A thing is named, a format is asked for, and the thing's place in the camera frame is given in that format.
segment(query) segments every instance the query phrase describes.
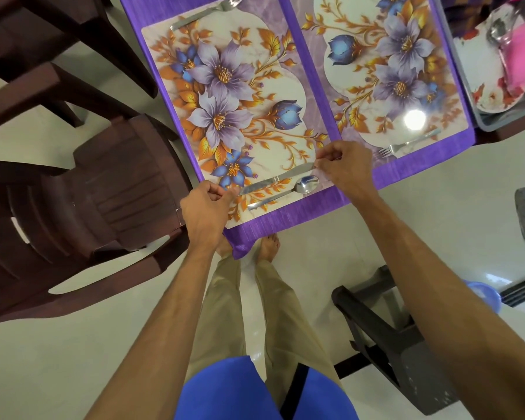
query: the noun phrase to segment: flower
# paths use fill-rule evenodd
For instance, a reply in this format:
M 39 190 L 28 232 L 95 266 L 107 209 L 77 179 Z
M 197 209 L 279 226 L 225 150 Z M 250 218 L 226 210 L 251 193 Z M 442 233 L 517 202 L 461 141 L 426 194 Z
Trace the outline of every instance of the flower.
M 376 7 L 381 9 L 381 13 L 389 12 L 388 15 L 394 15 L 401 11 L 406 0 L 380 0 Z
M 245 184 L 245 177 L 257 178 L 256 174 L 247 165 L 253 160 L 252 157 L 247 156 L 248 153 L 243 154 L 241 150 L 232 150 L 225 158 L 224 164 L 218 166 L 212 171 L 213 176 L 221 177 L 220 185 L 227 187 L 231 183 L 243 187 Z
M 363 46 L 351 35 L 337 35 L 329 41 L 333 65 L 349 65 L 362 52 Z
M 199 43 L 198 56 L 204 63 L 191 69 L 189 73 L 201 84 L 208 85 L 210 94 L 220 91 L 239 100 L 252 101 L 253 89 L 245 82 L 253 78 L 255 69 L 247 63 L 240 63 L 237 55 L 239 46 L 230 41 L 218 54 L 216 47 L 204 42 Z
M 386 100 L 387 116 L 393 120 L 403 111 L 420 107 L 420 98 L 429 93 L 428 86 L 416 79 L 415 70 L 395 70 L 391 66 L 376 65 L 376 76 L 380 83 L 373 89 L 373 97 Z
M 297 100 L 282 100 L 270 109 L 267 118 L 279 130 L 290 130 L 301 124 L 300 111 Z
M 198 98 L 199 108 L 196 108 L 189 122 L 195 126 L 206 128 L 208 144 L 213 149 L 220 141 L 231 150 L 241 150 L 245 137 L 239 131 L 249 126 L 253 115 L 245 109 L 238 110 L 239 100 L 235 97 L 224 97 L 221 92 L 208 97 L 205 91 Z
M 177 49 L 175 55 L 177 63 L 173 63 L 171 69 L 181 75 L 185 81 L 192 82 L 193 77 L 191 77 L 189 71 L 202 64 L 200 57 L 196 53 L 196 47 L 194 45 L 189 46 L 187 53 Z
M 445 91 L 434 82 L 428 84 L 428 94 L 420 98 L 420 104 L 427 113 L 441 112 L 445 101 Z
M 430 55 L 434 44 L 425 38 L 418 38 L 420 27 L 416 19 L 405 25 L 397 16 L 385 19 L 387 36 L 379 40 L 377 51 L 381 56 L 391 56 L 387 62 L 393 69 L 416 69 L 418 74 L 424 70 L 424 57 Z

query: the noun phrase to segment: table knife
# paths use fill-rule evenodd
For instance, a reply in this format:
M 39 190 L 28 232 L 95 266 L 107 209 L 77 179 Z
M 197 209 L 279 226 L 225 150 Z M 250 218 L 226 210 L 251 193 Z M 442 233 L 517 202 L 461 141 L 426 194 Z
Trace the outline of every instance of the table knife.
M 314 168 L 315 168 L 315 165 L 313 162 L 304 163 L 303 165 L 296 166 L 295 168 L 292 168 L 289 171 L 286 171 L 285 173 L 280 174 L 276 177 L 272 177 L 267 180 L 259 181 L 258 183 L 254 183 L 246 187 L 243 187 L 243 189 L 241 189 L 241 191 L 239 192 L 239 195 L 251 193 L 252 191 L 255 191 L 255 190 L 264 189 L 266 186 L 270 184 L 277 183 L 279 181 L 285 180 L 286 178 L 295 177 L 296 175 L 303 174 L 304 172 L 309 172 Z

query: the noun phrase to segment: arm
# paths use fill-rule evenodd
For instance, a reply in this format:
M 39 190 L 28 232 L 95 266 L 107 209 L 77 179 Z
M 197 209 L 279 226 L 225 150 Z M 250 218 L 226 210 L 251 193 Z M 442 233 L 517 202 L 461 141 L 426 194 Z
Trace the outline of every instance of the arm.
M 406 307 L 469 412 L 477 419 L 525 420 L 525 342 L 379 197 L 368 149 L 335 141 L 317 158 L 317 167 L 364 218 Z
M 173 418 L 212 256 L 236 195 L 203 181 L 181 201 L 190 240 L 185 260 L 86 420 Z

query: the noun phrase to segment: blue bowl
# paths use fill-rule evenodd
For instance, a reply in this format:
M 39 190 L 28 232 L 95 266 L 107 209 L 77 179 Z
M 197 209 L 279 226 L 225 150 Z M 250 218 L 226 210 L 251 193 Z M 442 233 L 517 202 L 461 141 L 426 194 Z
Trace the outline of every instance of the blue bowl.
M 481 298 L 492 310 L 499 314 L 502 309 L 502 297 L 492 286 L 482 282 L 469 282 L 464 280 L 469 289 Z

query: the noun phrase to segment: hand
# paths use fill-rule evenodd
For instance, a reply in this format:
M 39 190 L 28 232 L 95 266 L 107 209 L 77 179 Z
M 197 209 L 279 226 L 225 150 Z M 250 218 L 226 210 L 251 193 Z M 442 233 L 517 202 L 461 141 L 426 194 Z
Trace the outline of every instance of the hand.
M 354 204 L 377 194 L 371 176 L 372 152 L 356 141 L 336 140 L 323 147 L 315 166 Z
M 228 221 L 230 204 L 238 193 L 238 187 L 226 191 L 205 180 L 182 199 L 181 208 L 189 232 L 189 248 L 201 247 L 214 253 Z

